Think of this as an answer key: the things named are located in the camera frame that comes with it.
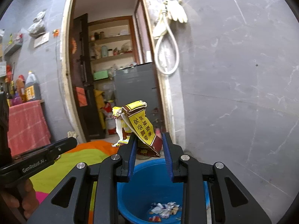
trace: white glove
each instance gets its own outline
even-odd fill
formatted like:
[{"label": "white glove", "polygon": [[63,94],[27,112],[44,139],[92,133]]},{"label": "white glove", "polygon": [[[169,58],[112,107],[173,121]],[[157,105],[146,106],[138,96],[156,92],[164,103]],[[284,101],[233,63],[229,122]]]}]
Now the white glove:
[{"label": "white glove", "polygon": [[167,1],[167,17],[174,21],[179,20],[180,23],[186,23],[188,21],[187,15],[183,7],[177,0],[166,0]]},{"label": "white glove", "polygon": [[152,33],[152,36],[155,40],[159,39],[160,36],[163,36],[167,33],[166,25],[164,24],[163,14],[162,14],[162,11],[165,10],[165,4],[167,7],[168,24],[170,23],[170,20],[174,20],[174,21],[179,20],[179,22],[181,23],[186,23],[188,21],[187,15],[183,7],[179,4],[177,0],[173,0],[173,1],[164,0],[159,14],[159,21]]}]

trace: white sign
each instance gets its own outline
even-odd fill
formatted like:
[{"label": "white sign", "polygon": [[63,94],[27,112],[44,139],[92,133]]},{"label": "white sign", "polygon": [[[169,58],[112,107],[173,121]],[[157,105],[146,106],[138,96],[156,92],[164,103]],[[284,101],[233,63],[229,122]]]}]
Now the white sign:
[{"label": "white sign", "polygon": [[6,76],[6,61],[0,62],[0,77]]},{"label": "white sign", "polygon": [[48,33],[38,37],[37,39],[35,39],[33,47],[36,48],[36,47],[40,46],[41,44],[48,42],[49,36],[50,36],[50,33],[48,32]]}]

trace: human hand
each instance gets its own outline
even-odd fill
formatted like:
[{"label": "human hand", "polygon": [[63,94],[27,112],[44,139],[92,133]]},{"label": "human hand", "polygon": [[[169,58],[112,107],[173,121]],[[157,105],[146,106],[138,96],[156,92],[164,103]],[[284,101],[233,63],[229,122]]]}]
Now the human hand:
[{"label": "human hand", "polygon": [[[24,209],[24,216],[28,219],[39,206],[39,202],[36,198],[35,190],[30,179],[26,180],[24,188],[26,195],[23,198],[22,207]],[[0,194],[9,208],[19,208],[20,203],[14,196],[7,192],[0,192]]]}]

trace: jar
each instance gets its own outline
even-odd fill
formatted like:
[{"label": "jar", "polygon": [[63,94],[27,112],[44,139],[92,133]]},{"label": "jar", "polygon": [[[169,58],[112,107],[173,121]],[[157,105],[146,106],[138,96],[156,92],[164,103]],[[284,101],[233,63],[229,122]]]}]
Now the jar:
[{"label": "jar", "polygon": [[108,49],[108,56],[113,56],[113,50],[112,49]]},{"label": "jar", "polygon": [[107,46],[103,45],[101,51],[102,51],[102,53],[101,53],[102,54],[102,58],[108,56],[108,48],[107,48]]},{"label": "jar", "polygon": [[100,32],[100,40],[105,39],[105,34],[104,32]]},{"label": "jar", "polygon": [[100,39],[100,35],[97,32],[95,32],[95,40],[98,40],[98,39]]}]

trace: crumpled packaging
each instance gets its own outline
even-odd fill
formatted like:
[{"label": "crumpled packaging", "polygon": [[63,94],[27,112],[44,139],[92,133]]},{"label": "crumpled packaging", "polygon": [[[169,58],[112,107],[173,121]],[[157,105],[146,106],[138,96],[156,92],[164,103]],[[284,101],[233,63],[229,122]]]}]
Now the crumpled packaging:
[{"label": "crumpled packaging", "polygon": [[114,146],[128,143],[129,134],[133,132],[138,138],[137,154],[150,157],[161,157],[162,139],[155,132],[145,114],[147,103],[136,101],[123,107],[113,108],[116,120],[116,132],[120,140]]},{"label": "crumpled packaging", "polygon": [[116,122],[116,133],[119,136],[119,141],[112,145],[113,147],[120,147],[124,144],[128,144],[130,135],[132,130],[129,126],[124,122],[121,117],[122,108],[121,107],[113,107],[112,109],[113,115],[112,118],[115,119]]}]

